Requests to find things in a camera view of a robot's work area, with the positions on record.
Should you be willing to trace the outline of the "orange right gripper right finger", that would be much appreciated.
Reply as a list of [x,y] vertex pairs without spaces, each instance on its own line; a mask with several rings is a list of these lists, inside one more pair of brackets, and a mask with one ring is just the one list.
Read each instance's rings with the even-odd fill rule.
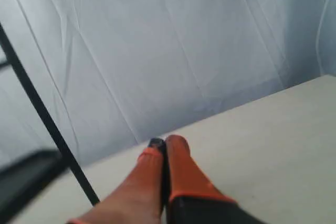
[[168,223],[216,222],[222,207],[237,206],[198,167],[184,137],[168,136],[166,152],[170,176]]

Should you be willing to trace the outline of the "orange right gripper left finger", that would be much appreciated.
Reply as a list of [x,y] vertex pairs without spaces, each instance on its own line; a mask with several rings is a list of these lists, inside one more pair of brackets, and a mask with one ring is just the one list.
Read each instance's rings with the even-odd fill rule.
[[160,223],[164,141],[150,140],[125,180],[103,201],[68,223]]

